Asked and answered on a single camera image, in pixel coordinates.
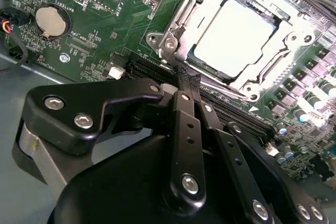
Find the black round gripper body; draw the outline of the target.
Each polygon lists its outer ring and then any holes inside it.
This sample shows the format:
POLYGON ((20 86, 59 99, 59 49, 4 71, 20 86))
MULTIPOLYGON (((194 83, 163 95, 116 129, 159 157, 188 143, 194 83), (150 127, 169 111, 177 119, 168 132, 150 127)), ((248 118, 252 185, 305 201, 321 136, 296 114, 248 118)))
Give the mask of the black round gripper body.
POLYGON ((172 144, 146 137, 76 175, 62 191, 50 223, 251 223, 223 161, 204 154, 205 205, 191 216, 170 209, 162 189, 172 144))

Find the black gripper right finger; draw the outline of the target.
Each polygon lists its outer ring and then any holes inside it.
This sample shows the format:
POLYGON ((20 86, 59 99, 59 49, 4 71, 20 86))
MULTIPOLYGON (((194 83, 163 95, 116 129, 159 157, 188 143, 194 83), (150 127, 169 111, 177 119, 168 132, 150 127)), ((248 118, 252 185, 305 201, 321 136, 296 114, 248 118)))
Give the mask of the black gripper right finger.
POLYGON ((203 133, 215 145, 229 179, 236 223, 328 223, 319 204, 301 189, 243 127, 222 125, 211 106, 201 100, 201 76, 189 77, 203 133))

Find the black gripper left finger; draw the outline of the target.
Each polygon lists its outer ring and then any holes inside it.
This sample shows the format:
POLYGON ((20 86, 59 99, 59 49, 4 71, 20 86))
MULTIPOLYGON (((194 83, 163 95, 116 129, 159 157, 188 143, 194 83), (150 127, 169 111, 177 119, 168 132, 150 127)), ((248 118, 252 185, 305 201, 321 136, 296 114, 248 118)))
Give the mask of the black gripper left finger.
POLYGON ((25 98, 23 151, 57 199, 76 175, 156 136, 172 144, 165 203, 176 212, 198 212, 206 186, 191 94, 143 78, 40 86, 25 98))

